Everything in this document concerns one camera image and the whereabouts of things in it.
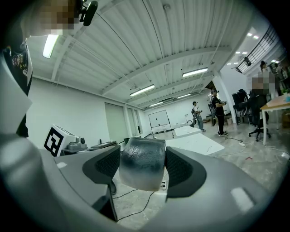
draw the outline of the floor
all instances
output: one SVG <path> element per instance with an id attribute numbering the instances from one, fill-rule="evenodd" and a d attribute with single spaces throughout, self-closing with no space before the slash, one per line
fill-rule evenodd
<path id="1" fill-rule="evenodd" d="M 267 140 L 266 147 L 261 141 L 255 141 L 255 135 L 248 137 L 248 133 L 253 131 L 254 127 L 247 123 L 242 123 L 238 126 L 235 124 L 224 126 L 225 131 L 229 133 L 227 137 L 243 140 L 246 144 L 245 148 L 240 146 L 237 140 L 225 139 L 218 136 L 217 127 L 211 127 L 210 123 L 204 124 L 206 130 L 204 135 L 225 147 L 225 149 L 210 154 L 209 156 L 219 156 L 216 158 L 224 159 L 235 164 L 268 189 L 269 192 L 273 193 L 280 185 L 284 173 L 288 169 L 288 165 L 286 165 L 287 160 L 281 155 L 283 152 L 290 153 L 290 130 L 283 128 L 277 130 L 275 124 L 269 124 L 268 126 L 271 138 Z M 172 139 L 172 134 L 171 132 L 166 132 L 157 134 L 155 137 L 156 139 L 170 140 Z M 168 182 L 169 177 L 167 171 L 165 171 L 164 176 L 164 180 Z M 114 182 L 117 186 L 117 194 L 114 197 L 121 196 L 133 190 L 133 188 L 121 183 L 118 172 L 114 177 Z M 151 193 L 152 192 L 136 190 L 123 197 L 114 199 L 118 218 L 120 219 L 141 211 L 145 207 Z M 140 229 L 162 208 L 165 204 L 165 197 L 166 191 L 160 190 L 155 192 L 142 213 L 126 217 L 118 223 L 131 229 Z"/>

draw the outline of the black pants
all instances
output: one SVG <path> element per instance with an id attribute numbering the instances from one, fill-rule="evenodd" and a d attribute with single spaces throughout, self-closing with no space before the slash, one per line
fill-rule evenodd
<path id="1" fill-rule="evenodd" d="M 223 125 L 225 124 L 225 118 L 224 115 L 217 116 L 218 119 L 218 127 L 219 127 L 219 133 L 223 134 Z"/>

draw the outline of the white board on floor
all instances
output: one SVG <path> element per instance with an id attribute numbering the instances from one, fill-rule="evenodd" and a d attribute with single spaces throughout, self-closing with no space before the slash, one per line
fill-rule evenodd
<path id="1" fill-rule="evenodd" d="M 209 155 L 224 149 L 224 146 L 204 136 L 203 134 L 189 135 L 182 138 L 167 140 L 166 146 L 194 151 L 202 155 Z"/>
<path id="2" fill-rule="evenodd" d="M 149 114 L 148 116 L 151 123 L 151 127 L 157 127 L 157 126 L 163 126 L 163 125 L 169 124 L 166 110 Z"/>
<path id="3" fill-rule="evenodd" d="M 200 129 L 191 126 L 183 126 L 180 128 L 175 128 L 174 131 L 176 133 L 177 138 L 201 133 Z"/>

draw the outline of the table leg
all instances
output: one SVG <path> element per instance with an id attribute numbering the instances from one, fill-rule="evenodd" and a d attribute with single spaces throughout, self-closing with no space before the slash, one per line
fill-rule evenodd
<path id="1" fill-rule="evenodd" d="M 264 128 L 264 132 L 263 132 L 263 145 L 266 145 L 267 121 L 266 121 L 266 113 L 265 113 L 265 111 L 262 111 L 262 115 L 263 115 L 263 128 Z"/>
<path id="2" fill-rule="evenodd" d="M 276 111 L 276 129 L 278 130 L 279 129 L 279 119 L 278 119 L 278 111 Z"/>

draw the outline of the fluorescent light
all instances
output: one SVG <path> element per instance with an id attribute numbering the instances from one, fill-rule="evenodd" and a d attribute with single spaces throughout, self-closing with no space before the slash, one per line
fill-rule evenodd
<path id="1" fill-rule="evenodd" d="M 203 72 L 206 72 L 207 70 L 208 70 L 208 68 L 201 68 L 201 69 L 198 69 L 198 70 L 186 72 L 186 73 L 182 74 L 182 77 L 188 77 L 188 76 L 191 76 L 191 75 L 194 75 L 194 74 L 197 74 L 197 73 L 203 73 Z"/>
<path id="2" fill-rule="evenodd" d="M 156 106 L 156 105 L 160 105 L 160 104 L 162 104 L 163 103 L 163 101 L 162 102 L 158 102 L 158 103 L 156 103 L 156 104 L 153 104 L 153 105 L 151 105 L 151 106 L 149 106 L 149 107 L 153 107 L 153 106 Z"/>
<path id="3" fill-rule="evenodd" d="M 186 96 L 189 96 L 189 95 L 191 95 L 191 93 L 190 94 L 183 95 L 183 96 L 180 96 L 178 98 L 186 97 Z"/>
<path id="4" fill-rule="evenodd" d="M 47 39 L 43 49 L 43 56 L 46 58 L 50 58 L 51 53 L 53 52 L 53 48 L 55 45 L 56 40 L 58 39 L 58 35 L 50 34 Z"/>
<path id="5" fill-rule="evenodd" d="M 140 89 L 140 90 L 138 90 L 138 91 L 136 91 L 136 92 L 134 92 L 134 93 L 131 93 L 130 96 L 131 96 L 131 97 L 136 96 L 136 95 L 138 95 L 139 93 L 145 92 L 145 91 L 150 90 L 150 89 L 153 89 L 153 88 L 155 88 L 154 85 L 147 86 L 147 87 L 145 87 L 145 88 L 143 88 L 143 89 Z"/>

